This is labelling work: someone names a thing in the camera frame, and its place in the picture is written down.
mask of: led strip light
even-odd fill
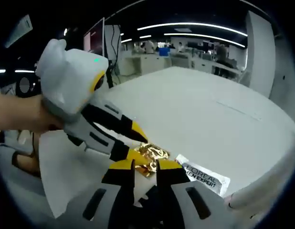
[[[31,70],[15,70],[16,73],[34,73],[35,71]]]
[[[220,37],[213,37],[213,36],[202,35],[202,34],[194,34],[194,33],[165,33],[164,35],[165,35],[165,36],[195,36],[195,37],[207,37],[207,38],[217,39],[217,40],[221,40],[221,41],[224,41],[224,42],[229,42],[229,43],[232,43],[232,44],[236,44],[236,45],[239,45],[239,46],[245,48],[245,45],[239,44],[239,43],[237,43],[237,42],[233,42],[233,41],[230,41],[230,40],[226,40],[226,39],[223,39],[223,38],[220,38]]]
[[[130,42],[132,39],[127,39],[127,40],[124,40],[124,41],[121,41],[121,43],[124,43],[124,42]]]
[[[142,37],[139,37],[139,38],[147,38],[147,37],[151,37],[152,35],[146,35],[146,36],[142,36]]]
[[[146,30],[146,29],[150,29],[150,28],[155,28],[155,27],[161,27],[161,26],[170,26],[170,25],[200,25],[200,26],[209,26],[209,27],[214,27],[214,28],[218,28],[218,29],[223,29],[223,30],[228,30],[231,32],[235,32],[238,33],[240,35],[243,35],[245,37],[247,37],[246,33],[237,31],[237,30],[233,30],[224,26],[219,26],[219,25],[213,25],[213,24],[205,24],[205,23],[195,23],[195,22],[177,22],[177,23],[165,23],[165,24],[158,24],[158,25],[150,25],[150,26],[146,26],[146,27],[141,27],[138,28],[137,30]]]

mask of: white table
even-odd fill
[[[229,72],[235,73],[238,76],[242,74],[242,72],[238,69],[229,68],[229,67],[227,67],[223,64],[217,63],[215,61],[204,60],[199,57],[193,57],[193,58],[190,57],[189,58],[189,67],[190,68],[191,68],[191,62],[194,62],[194,69],[195,70],[206,72],[206,73],[212,73],[212,72],[214,72],[215,67],[219,67],[219,68],[225,69]]]
[[[154,54],[125,55],[118,63],[120,74],[124,76],[140,73],[142,75],[156,72],[172,66],[169,56]]]
[[[268,171],[295,139],[295,123],[273,102],[230,80],[171,67],[112,88],[106,98],[136,117],[151,142],[231,179],[226,195]],[[98,183],[109,160],[84,152],[62,131],[40,139],[44,190],[55,217]],[[136,199],[153,185],[136,174]]]

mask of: cable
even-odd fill
[[[121,36],[119,36],[119,38],[118,38],[118,42],[117,42],[117,57],[116,57],[116,63],[115,63],[115,69],[116,69],[116,64],[118,63],[118,57],[119,57],[119,41],[120,41],[120,37]],[[120,77],[118,76],[118,74],[116,74],[116,76],[117,76],[117,78],[118,78],[118,80],[119,80],[119,82],[120,82],[120,84],[121,84],[121,80],[120,80]]]
[[[107,48],[107,41],[106,39],[104,39],[104,57],[108,59],[108,48]],[[112,88],[114,86],[113,84],[113,77],[111,75],[111,71],[110,68],[107,68],[106,70],[106,78],[107,78],[107,83],[108,83],[108,87]]]
[[[112,37],[111,37],[111,47],[113,48],[113,50],[114,50],[114,53],[115,53],[115,56],[116,56],[116,62],[115,62],[115,64],[114,64],[114,66],[113,66],[113,68],[112,68],[112,70],[111,70],[111,74],[112,74],[112,72],[113,71],[115,71],[115,75],[116,75],[116,77],[118,78],[118,80],[119,80],[119,83],[121,83],[121,80],[120,80],[120,78],[119,78],[119,76],[118,76],[118,74],[117,74],[117,72],[116,72],[116,64],[117,64],[117,62],[118,62],[118,55],[119,55],[119,40],[120,40],[120,36],[119,36],[119,38],[118,38],[118,43],[117,43],[117,52],[115,51],[115,48],[114,48],[114,45],[113,45],[113,39],[114,39],[114,35],[115,35],[115,27],[114,27],[114,25],[112,25],[112,27],[113,27],[113,35],[112,35]]]

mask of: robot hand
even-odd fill
[[[113,163],[98,187],[87,188],[69,202],[66,212],[57,218],[57,228],[130,228],[134,187],[135,161]],[[200,182],[190,182],[178,163],[157,162],[157,189],[163,228],[235,228],[224,200]]]
[[[148,142],[139,125],[127,118],[109,101],[98,98],[95,92],[108,68],[108,59],[78,49],[66,51],[65,40],[52,39],[37,64],[36,75],[41,78],[44,105],[64,121],[64,131],[77,146],[110,155],[110,159],[147,160],[108,135],[95,125],[98,123],[131,139]]]

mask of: yellow accent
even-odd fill
[[[122,160],[112,163],[109,169],[131,169],[132,161]]]
[[[135,121],[133,121],[132,130],[134,130],[137,133],[141,134],[141,136],[143,136],[146,140],[148,140],[147,139],[147,136],[143,133],[143,130],[140,128],[140,126],[138,125],[138,123],[136,123]]]
[[[129,149],[127,154],[127,160],[132,161],[135,159],[136,166],[148,165],[149,160],[142,156],[139,152],[134,149]]]
[[[92,82],[92,85],[90,86],[89,88],[89,91],[91,93],[93,93],[95,91],[95,86],[96,84],[99,82],[99,80],[101,79],[101,77],[105,75],[105,72],[104,71],[101,71],[98,75],[95,76],[93,82]]]
[[[175,168],[182,168],[180,164],[178,164],[175,161],[169,161],[169,160],[159,160],[160,169],[175,169]]]

